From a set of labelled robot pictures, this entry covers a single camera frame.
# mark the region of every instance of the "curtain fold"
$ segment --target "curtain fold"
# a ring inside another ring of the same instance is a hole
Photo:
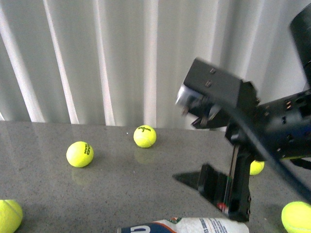
[[[263,102],[306,81],[291,20],[311,0],[0,0],[0,120],[191,128],[195,57]]]

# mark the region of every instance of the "printed label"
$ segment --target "printed label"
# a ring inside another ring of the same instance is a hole
[[[172,217],[171,219],[167,219],[167,220],[170,223],[177,224],[178,222],[180,222],[181,219],[182,219],[182,217]]]
[[[176,233],[168,226],[159,222],[147,223],[141,226],[121,229],[121,233],[150,233],[150,232]]]

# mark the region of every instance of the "speckled granite surface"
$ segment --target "speckled granite surface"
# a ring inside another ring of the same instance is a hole
[[[224,217],[172,175],[209,162],[228,173],[231,145],[223,132],[157,129],[149,149],[138,148],[135,128],[0,122],[0,199],[16,199],[24,211],[18,233],[104,232],[153,220]],[[88,142],[94,160],[74,168],[68,146]],[[311,172],[295,170],[311,186]],[[251,177],[251,233],[284,233],[280,215],[300,200],[265,166]]]

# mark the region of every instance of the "printed logo on tennis ball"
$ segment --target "printed logo on tennis ball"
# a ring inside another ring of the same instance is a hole
[[[288,233],[311,232],[311,205],[294,201],[282,210],[282,223]]]
[[[139,126],[134,132],[134,141],[141,148],[148,148],[156,142],[156,132],[149,125]]]
[[[68,148],[66,157],[70,165],[84,167],[93,160],[94,151],[89,143],[75,142]]]

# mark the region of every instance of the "tennis ball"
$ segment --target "tennis ball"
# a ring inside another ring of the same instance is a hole
[[[260,162],[260,161],[254,160],[254,161],[251,163],[251,167],[250,167],[250,170],[249,170],[249,174],[250,174],[251,176],[258,175],[258,174],[261,173],[261,171],[263,170],[263,167],[264,167],[264,161]]]
[[[148,148],[156,141],[156,132],[149,125],[139,126],[134,132],[134,141],[139,147]]]
[[[93,148],[86,142],[75,142],[67,150],[66,157],[70,165],[84,167],[88,165],[94,156]]]
[[[311,205],[294,201],[282,210],[282,223],[288,233],[311,232]]]
[[[23,219],[21,206],[15,200],[0,200],[0,232],[13,233]]]

